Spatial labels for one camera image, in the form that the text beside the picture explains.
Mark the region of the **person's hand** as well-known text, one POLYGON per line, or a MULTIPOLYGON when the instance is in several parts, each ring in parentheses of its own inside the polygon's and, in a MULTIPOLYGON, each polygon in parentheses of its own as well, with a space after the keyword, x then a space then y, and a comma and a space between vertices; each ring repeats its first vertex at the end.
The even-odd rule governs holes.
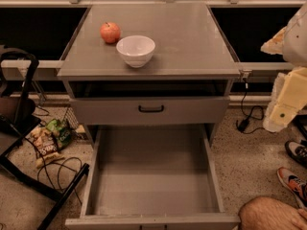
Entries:
POLYGON ((292 225, 298 230, 307 230, 307 211, 298 209, 296 215, 292 219, 292 225))

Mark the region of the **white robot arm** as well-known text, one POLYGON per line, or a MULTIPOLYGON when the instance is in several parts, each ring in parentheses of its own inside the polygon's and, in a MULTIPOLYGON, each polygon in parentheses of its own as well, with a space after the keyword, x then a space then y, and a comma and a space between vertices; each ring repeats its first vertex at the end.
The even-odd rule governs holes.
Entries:
POLYGON ((295 68, 288 74, 279 73, 272 89, 263 128, 279 132, 307 104, 307 3, 273 38, 261 46, 270 55, 279 54, 295 68))

